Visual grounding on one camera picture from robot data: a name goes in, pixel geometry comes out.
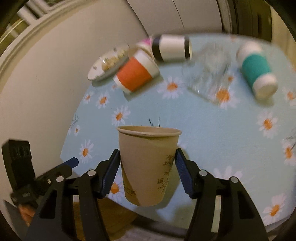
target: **white cabinet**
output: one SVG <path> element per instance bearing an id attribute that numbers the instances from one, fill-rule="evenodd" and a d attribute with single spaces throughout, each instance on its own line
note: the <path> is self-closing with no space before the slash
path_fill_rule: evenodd
<path id="1" fill-rule="evenodd" d="M 148 35 L 222 32 L 216 0 L 127 0 Z"/>

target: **orange cup sleeve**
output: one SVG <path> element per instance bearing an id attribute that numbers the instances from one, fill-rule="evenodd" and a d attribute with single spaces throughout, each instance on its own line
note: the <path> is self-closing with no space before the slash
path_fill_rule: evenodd
<path id="1" fill-rule="evenodd" d="M 128 90 L 134 92 L 152 79 L 147 69 L 134 57 L 117 73 L 117 78 Z"/>

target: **table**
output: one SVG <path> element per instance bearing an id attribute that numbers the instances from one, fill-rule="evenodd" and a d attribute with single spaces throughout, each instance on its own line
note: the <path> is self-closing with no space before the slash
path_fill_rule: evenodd
<path id="1" fill-rule="evenodd" d="M 190 38 L 194 51 L 208 42 L 229 50 L 232 65 L 228 76 L 232 83 L 226 101 L 218 106 L 189 92 L 181 63 L 162 65 L 161 77 L 130 96 L 118 89 L 112 78 L 94 83 L 74 114 L 62 160 L 79 158 L 74 172 L 82 175 L 119 148 L 118 125 L 177 128 L 182 130 L 179 147 L 199 168 L 219 178 L 234 175 L 241 180 L 265 225 L 288 217 L 296 206 L 295 70 L 280 49 L 261 41 L 279 89 L 270 100 L 259 102 L 235 60 L 239 46 L 249 38 L 227 34 Z M 173 82 L 174 88 L 168 88 Z M 121 168 L 108 197 L 143 216 L 181 228 L 189 227 L 196 202 L 185 194 L 175 166 L 165 198 L 156 206 L 138 207 L 126 200 Z"/>

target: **clear drinking glass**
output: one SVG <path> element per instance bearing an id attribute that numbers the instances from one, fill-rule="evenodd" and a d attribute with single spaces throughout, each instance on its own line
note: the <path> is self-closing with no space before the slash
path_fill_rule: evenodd
<path id="1" fill-rule="evenodd" d="M 192 92 L 217 103 L 220 88 L 229 88 L 226 73 L 231 65 L 229 52 L 216 43 L 207 44 L 182 66 L 183 80 Z"/>

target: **daisy print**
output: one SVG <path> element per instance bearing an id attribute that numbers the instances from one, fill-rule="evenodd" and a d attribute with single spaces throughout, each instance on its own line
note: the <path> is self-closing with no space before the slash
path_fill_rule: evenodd
<path id="1" fill-rule="evenodd" d="M 219 101 L 219 107 L 227 110 L 228 107 L 236 108 L 240 99 L 234 96 L 234 91 L 220 88 L 216 94 L 216 99 Z"/>
<path id="2" fill-rule="evenodd" d="M 228 83 L 231 84 L 235 80 L 235 76 L 234 76 L 234 74 L 228 74 L 226 76 L 226 79 L 227 79 Z"/>
<path id="3" fill-rule="evenodd" d="M 263 211 L 264 214 L 267 214 L 262 219 L 265 226 L 273 224 L 281 219 L 280 213 L 285 205 L 285 200 L 286 195 L 284 193 L 272 197 L 271 205 L 266 207 Z"/>
<path id="4" fill-rule="evenodd" d="M 116 111 L 114 111 L 114 114 L 112 115 L 112 124 L 114 126 L 119 126 L 121 123 L 125 125 L 124 119 L 128 119 L 128 116 L 130 115 L 130 111 L 128 110 L 128 106 L 121 106 L 121 108 L 116 108 Z"/>
<path id="5" fill-rule="evenodd" d="M 82 160 L 82 163 L 87 163 L 89 161 L 89 159 L 92 159 L 92 156 L 90 155 L 90 153 L 92 152 L 92 148 L 94 147 L 94 144 L 91 143 L 91 140 L 89 140 L 88 142 L 86 142 L 86 140 L 84 141 L 84 145 L 81 144 L 81 148 L 80 148 L 80 160 Z"/>
<path id="6" fill-rule="evenodd" d="M 96 106 L 98 107 L 98 109 L 101 109 L 102 107 L 105 109 L 106 104 L 109 103 L 109 98 L 110 98 L 110 95 L 109 95 L 108 91 L 101 94 L 99 96 L 98 101 L 96 102 Z"/>
<path id="7" fill-rule="evenodd" d="M 83 98 L 83 103 L 88 104 L 91 101 L 91 97 L 94 95 L 94 92 L 88 92 L 85 97 Z"/>
<path id="8" fill-rule="evenodd" d="M 178 148 L 181 148 L 182 150 L 186 150 L 187 145 L 184 143 L 181 139 L 178 140 Z"/>
<path id="9" fill-rule="evenodd" d="M 283 87 L 283 93 L 285 100 L 290 104 L 290 106 L 296 106 L 296 91 Z"/>
<path id="10" fill-rule="evenodd" d="M 228 166 L 226 167 L 224 174 L 222 174 L 218 168 L 214 169 L 214 176 L 216 178 L 225 179 L 228 180 L 230 177 L 237 177 L 238 179 L 242 178 L 242 171 L 237 171 L 234 174 L 232 174 L 232 167 Z"/>
<path id="11" fill-rule="evenodd" d="M 282 140 L 281 141 L 283 147 L 283 153 L 285 157 L 285 164 L 290 166 L 296 166 L 296 156 L 293 151 L 293 147 L 295 143 L 291 142 L 291 140 Z"/>
<path id="12" fill-rule="evenodd" d="M 180 94 L 183 94 L 183 90 L 185 85 L 183 81 L 178 78 L 173 78 L 171 76 L 168 77 L 167 80 L 164 80 L 157 90 L 159 94 L 163 95 L 163 99 L 175 99 L 178 98 Z"/>
<path id="13" fill-rule="evenodd" d="M 72 129 L 72 126 L 69 127 L 67 135 L 71 134 L 71 129 Z"/>
<path id="14" fill-rule="evenodd" d="M 78 136 L 79 131 L 80 131 L 80 125 L 77 125 L 74 130 L 74 136 Z"/>
<path id="15" fill-rule="evenodd" d="M 116 89 L 118 88 L 118 86 L 117 86 L 117 84 L 113 84 L 112 86 L 111 86 L 111 91 L 115 91 Z"/>
<path id="16" fill-rule="evenodd" d="M 277 135 L 278 126 L 277 125 L 278 119 L 273 117 L 273 113 L 264 109 L 258 115 L 258 122 L 257 124 L 260 125 L 259 131 L 263 131 L 263 136 L 267 138 L 273 138 Z"/>
<path id="17" fill-rule="evenodd" d="M 112 187 L 110 189 L 110 193 L 108 194 L 108 198 L 115 202 L 120 202 L 121 199 L 124 197 L 124 190 L 123 190 L 123 181 L 122 177 L 116 175 Z"/>

